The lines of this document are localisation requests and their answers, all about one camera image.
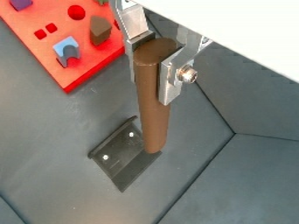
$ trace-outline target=metal plate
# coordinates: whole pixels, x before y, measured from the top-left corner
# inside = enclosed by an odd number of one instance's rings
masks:
[[[134,119],[136,116],[130,117],[88,154],[120,192],[161,155],[160,151],[154,154],[145,153],[142,135],[132,123]]]

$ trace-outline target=red shape sorter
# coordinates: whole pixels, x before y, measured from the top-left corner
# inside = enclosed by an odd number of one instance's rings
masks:
[[[33,0],[28,8],[17,11],[9,0],[0,2],[0,17],[65,93],[124,53],[121,32],[106,3],[100,6],[93,0]],[[112,25],[109,38],[98,46],[89,41],[90,16],[105,18]],[[68,36],[78,43],[80,59],[69,59],[64,68],[52,46]]]

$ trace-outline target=brown cylindrical peg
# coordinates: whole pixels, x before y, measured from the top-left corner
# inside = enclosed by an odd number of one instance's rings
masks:
[[[170,105],[157,99],[158,65],[174,52],[176,43],[169,38],[145,42],[134,50],[134,84],[144,136],[144,150],[156,153],[165,144]]]

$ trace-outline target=circular hole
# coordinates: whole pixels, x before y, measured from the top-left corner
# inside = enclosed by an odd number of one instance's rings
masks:
[[[81,20],[85,17],[85,11],[78,5],[72,5],[69,7],[68,14],[73,20]]]

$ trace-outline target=bolt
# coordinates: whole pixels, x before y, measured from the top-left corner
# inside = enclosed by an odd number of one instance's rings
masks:
[[[197,78],[197,72],[192,69],[190,65],[185,65],[178,72],[178,81],[184,83],[193,83]]]
[[[104,159],[104,160],[108,160],[108,155],[104,155],[104,156],[102,156],[102,159]]]

